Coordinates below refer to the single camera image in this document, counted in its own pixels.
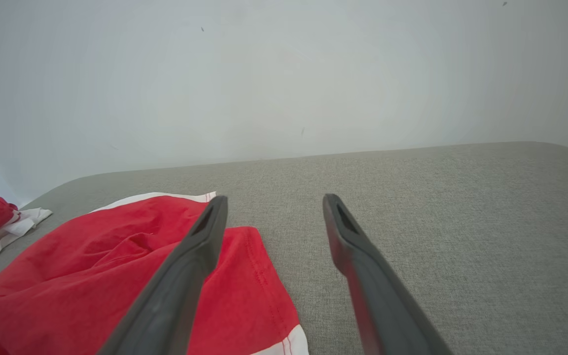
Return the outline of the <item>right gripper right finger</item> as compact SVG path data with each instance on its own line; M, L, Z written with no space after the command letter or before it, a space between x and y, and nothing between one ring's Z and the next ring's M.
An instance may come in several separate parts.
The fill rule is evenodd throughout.
M449 355L450 348L338 195L322 202L335 267L349 286L366 355Z

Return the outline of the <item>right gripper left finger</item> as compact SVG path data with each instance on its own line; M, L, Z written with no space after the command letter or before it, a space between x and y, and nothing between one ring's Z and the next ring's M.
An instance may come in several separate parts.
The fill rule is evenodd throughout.
M133 302L101 355L185 355L207 277L218 265L228 199L209 202Z

